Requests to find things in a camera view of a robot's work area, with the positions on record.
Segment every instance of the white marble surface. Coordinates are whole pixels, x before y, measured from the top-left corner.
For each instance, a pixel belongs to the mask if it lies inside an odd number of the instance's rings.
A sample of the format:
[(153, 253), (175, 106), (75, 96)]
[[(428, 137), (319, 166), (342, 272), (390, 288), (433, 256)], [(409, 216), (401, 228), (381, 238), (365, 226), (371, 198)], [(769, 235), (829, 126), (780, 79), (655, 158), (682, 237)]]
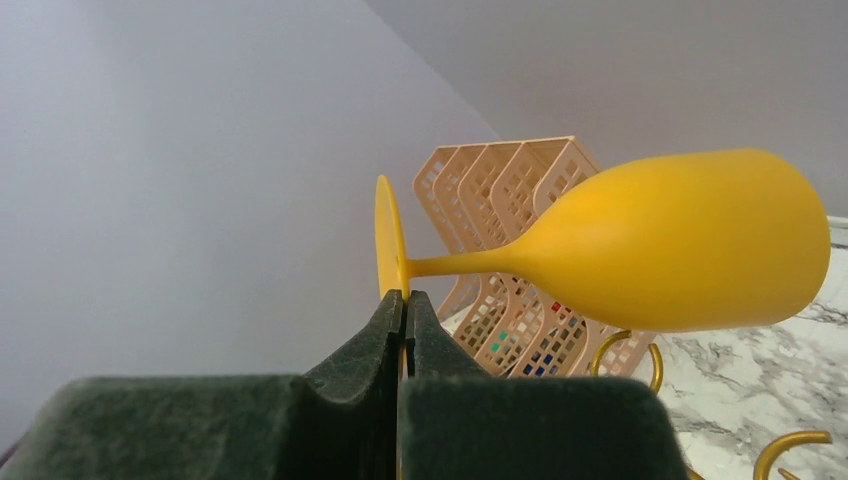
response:
[[(848, 249), (834, 248), (816, 303), (772, 327), (664, 335), (660, 399), (681, 449), (706, 480), (749, 479), (780, 435), (827, 430), (833, 445), (784, 453), (802, 480), (848, 479)], [(634, 374), (648, 379), (649, 358)]]

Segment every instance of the yellow wine glass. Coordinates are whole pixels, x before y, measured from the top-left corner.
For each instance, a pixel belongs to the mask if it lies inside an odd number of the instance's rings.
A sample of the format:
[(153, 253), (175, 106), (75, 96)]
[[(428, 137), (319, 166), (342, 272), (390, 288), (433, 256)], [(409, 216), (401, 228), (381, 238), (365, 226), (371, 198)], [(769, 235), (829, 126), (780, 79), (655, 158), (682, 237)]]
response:
[(777, 323), (809, 304), (830, 259), (827, 215), (804, 176), (755, 149), (672, 155), (595, 175), (521, 237), (408, 259), (391, 185), (377, 182), (380, 292), (411, 277), (502, 272), (626, 330)]

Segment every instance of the peach plastic rack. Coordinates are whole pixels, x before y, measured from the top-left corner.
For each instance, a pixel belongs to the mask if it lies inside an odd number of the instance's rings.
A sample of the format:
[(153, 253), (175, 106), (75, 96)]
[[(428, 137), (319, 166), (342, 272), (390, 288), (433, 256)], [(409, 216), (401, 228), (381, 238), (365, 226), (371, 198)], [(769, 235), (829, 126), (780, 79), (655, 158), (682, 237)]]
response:
[[(439, 147), (413, 190), (450, 253), (518, 238), (568, 190), (600, 171), (575, 137)], [(438, 309), (462, 348), (493, 375), (585, 375), (618, 329), (560, 305), (511, 275), (460, 275)], [(610, 348), (600, 373), (629, 376), (654, 334)]]

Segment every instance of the white wall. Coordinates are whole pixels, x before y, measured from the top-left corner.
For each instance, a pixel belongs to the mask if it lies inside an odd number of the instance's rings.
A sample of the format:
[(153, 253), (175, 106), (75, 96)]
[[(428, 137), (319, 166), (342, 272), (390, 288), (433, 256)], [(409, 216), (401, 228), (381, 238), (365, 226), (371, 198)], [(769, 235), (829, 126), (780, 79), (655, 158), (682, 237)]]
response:
[(412, 177), (496, 139), (359, 0), (2, 2), (0, 109), (0, 448), (75, 377), (308, 369), (378, 303), (377, 175), (440, 253)]
[(848, 216), (846, 0), (365, 0), (505, 138), (757, 146)]

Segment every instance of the gold metal ring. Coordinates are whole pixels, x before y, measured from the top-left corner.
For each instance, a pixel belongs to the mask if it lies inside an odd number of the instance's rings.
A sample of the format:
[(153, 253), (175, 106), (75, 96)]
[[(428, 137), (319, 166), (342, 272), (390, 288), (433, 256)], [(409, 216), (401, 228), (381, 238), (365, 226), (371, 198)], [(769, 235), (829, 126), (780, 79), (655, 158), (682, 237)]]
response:
[[(627, 340), (631, 337), (630, 330), (622, 330), (618, 333), (614, 333), (610, 335), (601, 346), (598, 347), (598, 351), (595, 352), (595, 356), (592, 358), (592, 364), (589, 367), (589, 372), (593, 377), (597, 377), (600, 369), (601, 369), (601, 360), (603, 360), (604, 355), (607, 353), (607, 350), (616, 342), (620, 342), (622, 340)], [(662, 361), (662, 354), (660, 354), (660, 349), (657, 347), (657, 344), (652, 343), (648, 345), (648, 351), (651, 352), (651, 361), (654, 364), (654, 375), (651, 378), (651, 390), (654, 393), (659, 393), (660, 387), (662, 387), (662, 380), (664, 375), (664, 367)]]
[[(761, 453), (760, 457), (757, 459), (757, 463), (754, 466), (754, 480), (768, 480), (769, 471), (771, 470), (772, 465), (774, 465), (774, 461), (777, 460), (777, 457), (779, 457), (781, 453), (789, 450), (790, 448), (810, 443), (833, 443), (833, 438), (828, 432), (818, 430), (795, 432), (778, 437), (766, 445), (766, 448), (763, 449), (763, 453)], [(798, 477), (792, 475), (786, 470), (783, 470), (782, 468), (778, 469), (778, 472), (787, 480), (798, 480)]]
[(698, 475), (695, 470), (692, 470), (689, 467), (686, 467), (686, 471), (689, 473), (689, 480), (706, 480), (704, 477)]

